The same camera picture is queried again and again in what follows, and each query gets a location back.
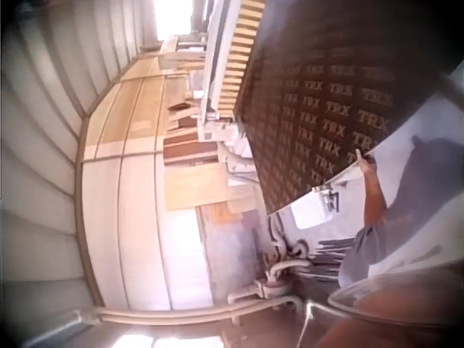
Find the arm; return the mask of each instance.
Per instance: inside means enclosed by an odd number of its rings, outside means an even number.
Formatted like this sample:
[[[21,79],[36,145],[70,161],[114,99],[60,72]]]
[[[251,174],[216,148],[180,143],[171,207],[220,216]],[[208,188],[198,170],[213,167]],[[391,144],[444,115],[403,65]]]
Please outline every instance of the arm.
[[[356,150],[356,155],[364,175],[364,226],[371,226],[379,222],[385,214],[385,197],[378,180],[376,164],[372,159],[363,158],[359,149]]]

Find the hand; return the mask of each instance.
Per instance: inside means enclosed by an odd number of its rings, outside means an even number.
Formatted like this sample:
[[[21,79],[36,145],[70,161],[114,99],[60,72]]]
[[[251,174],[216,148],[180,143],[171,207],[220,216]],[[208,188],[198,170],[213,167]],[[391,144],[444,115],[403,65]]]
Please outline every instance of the hand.
[[[367,156],[366,158],[364,158],[361,155],[361,151],[359,149],[356,149],[356,157],[362,173],[375,174],[377,172],[377,164],[372,156]]]

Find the corrugated metal wall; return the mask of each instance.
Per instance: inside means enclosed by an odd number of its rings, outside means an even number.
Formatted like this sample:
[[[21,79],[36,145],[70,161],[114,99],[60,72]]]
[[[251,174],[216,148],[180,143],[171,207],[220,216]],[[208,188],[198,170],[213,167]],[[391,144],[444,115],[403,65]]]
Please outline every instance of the corrugated metal wall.
[[[142,1],[25,5],[2,42],[1,316],[16,338],[93,304],[76,235],[81,126],[142,44]]]

